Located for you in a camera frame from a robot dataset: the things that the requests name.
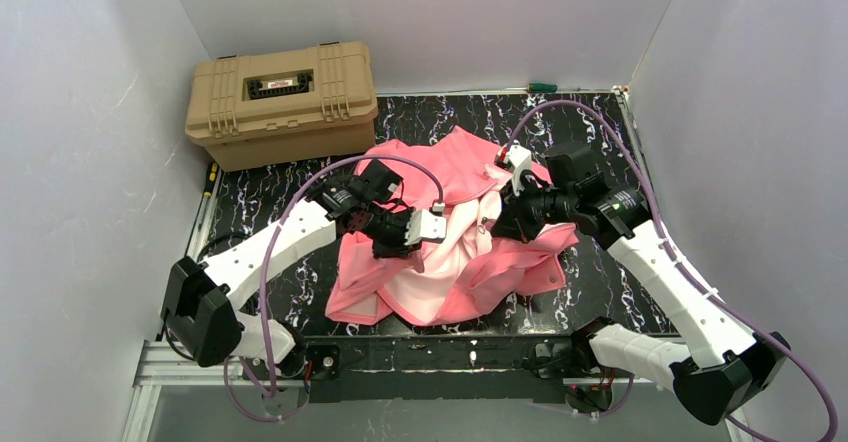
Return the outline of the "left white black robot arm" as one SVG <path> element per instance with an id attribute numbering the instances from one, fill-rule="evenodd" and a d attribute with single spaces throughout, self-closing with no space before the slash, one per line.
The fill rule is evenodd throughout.
<path id="1" fill-rule="evenodd" d="M 201 261 L 185 256 L 172 266 L 161 319 L 197 365 L 241 357 L 275 368 L 296 351 L 296 330 L 271 318 L 268 282 L 341 236 L 360 232 L 376 256 L 388 258 L 407 258 L 425 241 L 443 241 L 443 187 L 436 188 L 430 208 L 415 209 L 394 200 L 404 180 L 387 157 L 360 159 L 366 167 L 359 174 L 321 170 L 278 221 L 238 245 Z"/>

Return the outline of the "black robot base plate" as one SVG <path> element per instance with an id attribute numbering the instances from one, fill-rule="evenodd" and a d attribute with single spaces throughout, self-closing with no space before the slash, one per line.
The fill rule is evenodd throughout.
<path id="1" fill-rule="evenodd" d="M 566 336 L 308 337 L 277 367 L 278 384 L 313 403 L 382 399 L 599 399 L 606 407 L 629 373 L 586 365 Z"/>

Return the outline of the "pink zip-up jacket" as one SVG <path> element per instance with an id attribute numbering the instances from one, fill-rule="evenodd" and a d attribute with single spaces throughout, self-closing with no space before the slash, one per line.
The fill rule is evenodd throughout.
<path id="1" fill-rule="evenodd" d="M 373 325 L 396 314 L 415 326 L 455 324 L 491 313 L 509 294 L 555 291 L 566 279 L 560 254 L 576 244 L 572 224 L 547 225 L 533 241 L 493 238 L 487 223 L 501 211 L 499 191 L 509 181 L 498 168 L 499 147 L 460 127 L 432 146 L 392 139 L 370 149 L 403 179 L 403 200 L 427 208 L 437 196 L 431 180 L 397 162 L 415 161 L 444 188 L 446 237 L 425 243 L 410 259 L 377 259 L 360 232 L 341 240 L 338 276 L 325 305 L 327 318 Z"/>

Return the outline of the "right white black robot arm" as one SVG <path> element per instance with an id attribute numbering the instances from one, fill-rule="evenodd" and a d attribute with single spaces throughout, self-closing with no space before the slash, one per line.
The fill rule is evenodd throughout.
<path id="1" fill-rule="evenodd" d="M 501 148 L 496 165 L 510 172 L 500 191 L 496 238 L 529 243 L 547 225 L 572 223 L 633 275 L 677 329 L 673 343 L 630 331 L 598 317 L 573 332 L 558 356 L 579 366 L 622 369 L 672 391 L 697 420 L 716 425 L 761 393 L 785 360 L 778 347 L 745 328 L 692 285 L 657 235 L 646 198 L 637 188 L 612 186 L 593 152 L 578 143 L 543 156 L 550 179 L 531 170 L 529 150 Z"/>

